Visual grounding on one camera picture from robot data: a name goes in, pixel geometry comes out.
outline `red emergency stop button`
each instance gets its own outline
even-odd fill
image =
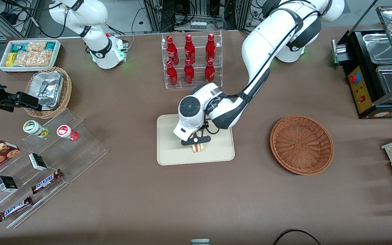
[[[349,82],[353,84],[358,84],[361,81],[361,75],[357,72],[349,76]]]

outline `yellow control panel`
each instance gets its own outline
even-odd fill
[[[353,98],[355,99],[356,107],[358,108],[359,113],[363,113],[372,107],[373,103],[370,99],[370,95],[359,66],[353,70],[352,73],[347,76],[347,78],[349,79],[349,84],[353,92]]]

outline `snickers bar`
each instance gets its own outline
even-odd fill
[[[63,176],[63,174],[60,171],[60,169],[58,169],[57,171],[53,172],[53,174],[51,174],[46,179],[42,180],[37,185],[35,185],[35,186],[33,186],[31,188],[33,190],[33,194],[36,194],[37,192],[41,191],[42,189],[45,189],[46,186],[50,185],[51,183],[56,181],[61,176]]]
[[[21,209],[27,207],[27,206],[32,206],[33,205],[33,199],[31,199],[30,196],[28,196],[25,200],[22,202],[14,205],[13,207],[7,209],[5,212],[0,213],[0,222],[3,220],[7,219],[10,215],[19,212]]]

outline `small jar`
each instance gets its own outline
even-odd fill
[[[72,130],[68,125],[61,125],[57,129],[57,135],[61,138],[67,138],[70,141],[76,141],[78,139],[78,132]]]
[[[37,135],[39,138],[45,138],[49,133],[47,128],[43,127],[34,120],[27,121],[23,125],[23,131],[32,135]]]

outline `red switch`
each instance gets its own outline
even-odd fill
[[[350,81],[351,83],[356,82],[357,79],[358,79],[358,76],[356,76],[355,74],[349,76],[349,81]]]

